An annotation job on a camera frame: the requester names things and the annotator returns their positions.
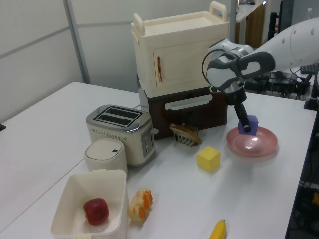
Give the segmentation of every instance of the plastic plate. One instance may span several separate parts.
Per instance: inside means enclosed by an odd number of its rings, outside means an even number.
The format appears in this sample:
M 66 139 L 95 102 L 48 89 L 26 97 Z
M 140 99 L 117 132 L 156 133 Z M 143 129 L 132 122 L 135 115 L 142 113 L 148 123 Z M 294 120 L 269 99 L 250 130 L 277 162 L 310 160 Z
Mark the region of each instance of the plastic plate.
M 228 132 L 226 140 L 232 151 L 248 157 L 269 155 L 278 144 L 277 137 L 262 127 L 258 127 L 255 136 L 239 134 L 238 128 L 233 128 Z

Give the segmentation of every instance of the red apple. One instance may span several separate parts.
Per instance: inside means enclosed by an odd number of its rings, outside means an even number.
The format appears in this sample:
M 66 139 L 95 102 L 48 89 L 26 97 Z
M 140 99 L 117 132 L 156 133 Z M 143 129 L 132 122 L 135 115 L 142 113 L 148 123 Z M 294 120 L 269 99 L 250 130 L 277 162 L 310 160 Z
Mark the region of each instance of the red apple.
M 83 205 L 86 221 L 90 225 L 98 225 L 109 217 L 109 208 L 103 198 L 94 198 Z

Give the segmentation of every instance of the blue block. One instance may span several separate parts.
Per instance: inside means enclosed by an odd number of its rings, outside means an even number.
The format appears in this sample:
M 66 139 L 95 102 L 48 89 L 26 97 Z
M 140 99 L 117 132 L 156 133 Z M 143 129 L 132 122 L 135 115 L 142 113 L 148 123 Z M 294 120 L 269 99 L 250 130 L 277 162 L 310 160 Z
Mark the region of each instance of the blue block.
M 256 116 L 248 116 L 250 132 L 246 133 L 241 122 L 238 122 L 238 131 L 240 134 L 255 136 L 258 129 L 258 120 Z

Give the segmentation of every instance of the yellow banana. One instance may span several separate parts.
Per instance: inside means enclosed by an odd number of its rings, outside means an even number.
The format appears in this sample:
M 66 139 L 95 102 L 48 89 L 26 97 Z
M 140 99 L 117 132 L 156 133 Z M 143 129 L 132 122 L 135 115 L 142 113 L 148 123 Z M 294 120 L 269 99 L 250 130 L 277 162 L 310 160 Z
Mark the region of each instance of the yellow banana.
M 216 223 L 213 232 L 211 233 L 209 239 L 224 239 L 226 237 L 226 222 L 225 220 L 220 220 Z

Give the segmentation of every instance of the brown drawer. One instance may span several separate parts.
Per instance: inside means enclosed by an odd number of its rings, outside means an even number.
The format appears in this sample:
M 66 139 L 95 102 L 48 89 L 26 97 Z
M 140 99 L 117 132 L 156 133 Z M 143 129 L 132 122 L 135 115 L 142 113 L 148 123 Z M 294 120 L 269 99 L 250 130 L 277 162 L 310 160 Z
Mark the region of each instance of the brown drawer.
M 222 93 L 212 93 L 209 87 L 179 92 L 165 96 L 148 98 L 139 86 L 141 110 L 147 111 L 152 117 L 153 127 L 159 130 L 156 139 L 173 136 L 169 124 L 191 125 L 199 130 L 227 124 L 227 103 Z M 212 99 L 203 105 L 184 109 L 166 109 L 167 103 L 182 101 L 194 97 L 212 95 Z

